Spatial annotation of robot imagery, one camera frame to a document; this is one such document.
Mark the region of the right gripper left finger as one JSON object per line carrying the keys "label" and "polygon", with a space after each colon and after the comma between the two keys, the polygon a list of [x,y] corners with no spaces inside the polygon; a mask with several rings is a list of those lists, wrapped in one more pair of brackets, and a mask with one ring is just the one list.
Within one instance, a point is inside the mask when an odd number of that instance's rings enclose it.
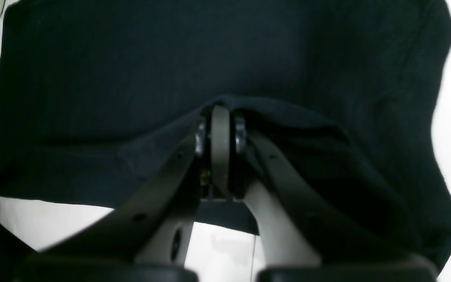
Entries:
{"label": "right gripper left finger", "polygon": [[215,106],[177,146],[162,168],[122,206],[70,239],[29,257],[16,282],[197,282],[184,268],[201,200],[211,200]]}

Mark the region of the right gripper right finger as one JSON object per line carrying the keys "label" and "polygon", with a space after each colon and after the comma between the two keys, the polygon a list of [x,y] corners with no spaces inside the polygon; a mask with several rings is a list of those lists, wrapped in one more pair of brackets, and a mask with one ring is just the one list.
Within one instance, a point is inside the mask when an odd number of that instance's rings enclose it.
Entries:
{"label": "right gripper right finger", "polygon": [[222,195],[243,201],[262,237],[258,282],[433,282],[437,269],[359,226],[306,183],[241,114],[222,107]]}

